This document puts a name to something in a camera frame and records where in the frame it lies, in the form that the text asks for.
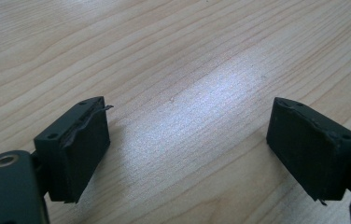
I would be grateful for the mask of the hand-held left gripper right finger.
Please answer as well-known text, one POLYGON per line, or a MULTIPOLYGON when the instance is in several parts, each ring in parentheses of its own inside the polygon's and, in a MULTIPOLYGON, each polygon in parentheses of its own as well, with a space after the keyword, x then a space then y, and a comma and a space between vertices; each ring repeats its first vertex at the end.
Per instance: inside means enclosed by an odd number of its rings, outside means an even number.
POLYGON ((267 144, 314 200, 340 201, 351 165, 351 131, 311 107, 276 97, 267 144))

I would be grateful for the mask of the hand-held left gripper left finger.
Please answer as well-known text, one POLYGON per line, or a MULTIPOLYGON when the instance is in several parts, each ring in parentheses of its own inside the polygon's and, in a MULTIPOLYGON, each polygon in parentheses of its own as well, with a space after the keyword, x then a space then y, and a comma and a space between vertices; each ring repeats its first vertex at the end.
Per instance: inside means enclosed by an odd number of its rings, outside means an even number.
POLYGON ((35 137, 35 152, 47 173, 54 202, 76 203, 110 146, 102 96, 71 107, 35 137))

